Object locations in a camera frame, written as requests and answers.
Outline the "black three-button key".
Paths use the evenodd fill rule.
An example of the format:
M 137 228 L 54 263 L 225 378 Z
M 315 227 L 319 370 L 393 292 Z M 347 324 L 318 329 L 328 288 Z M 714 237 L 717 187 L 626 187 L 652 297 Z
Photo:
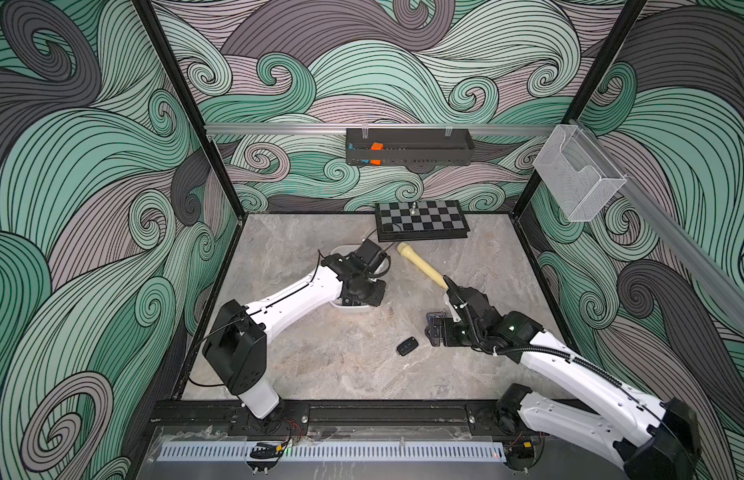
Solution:
M 403 340 L 397 347 L 396 352 L 404 357 L 409 354 L 411 354 L 417 347 L 419 346 L 419 342 L 415 337 L 409 337 L 405 340 Z

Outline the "white plastic storage box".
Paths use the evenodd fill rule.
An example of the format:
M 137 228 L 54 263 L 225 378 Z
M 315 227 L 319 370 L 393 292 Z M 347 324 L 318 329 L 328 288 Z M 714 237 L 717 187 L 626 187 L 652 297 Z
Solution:
M 340 254 L 342 256 L 348 255 L 355 251 L 359 247 L 359 244 L 346 244 L 335 247 L 332 250 L 332 254 Z M 373 310 L 373 306 L 363 304 L 357 301 L 352 301 L 346 298 L 338 298 L 330 303 L 330 305 L 336 310 L 343 313 L 350 314 L 362 314 L 368 313 Z

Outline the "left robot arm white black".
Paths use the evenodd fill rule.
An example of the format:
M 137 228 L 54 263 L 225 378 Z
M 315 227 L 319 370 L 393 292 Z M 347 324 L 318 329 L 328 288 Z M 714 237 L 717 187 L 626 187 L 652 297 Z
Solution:
M 310 273 L 281 291 L 242 305 L 221 307 L 201 349 L 228 392 L 258 419 L 275 412 L 281 397 L 267 378 L 269 347 L 296 322 L 320 307 L 347 298 L 377 307 L 385 295 L 382 279 L 391 267 L 383 250 L 361 247 L 345 255 L 319 255 Z

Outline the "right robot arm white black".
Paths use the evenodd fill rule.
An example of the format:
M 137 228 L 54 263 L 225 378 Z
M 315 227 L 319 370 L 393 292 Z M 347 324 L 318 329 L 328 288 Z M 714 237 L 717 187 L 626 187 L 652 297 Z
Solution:
M 435 347 L 503 356 L 574 395 L 565 403 L 512 384 L 494 422 L 505 434 L 549 434 L 619 467 L 631 479 L 692 479 L 701 447 L 696 412 L 678 398 L 661 400 L 586 360 L 530 317 L 490 309 L 478 318 L 463 307 L 430 313 L 425 334 Z

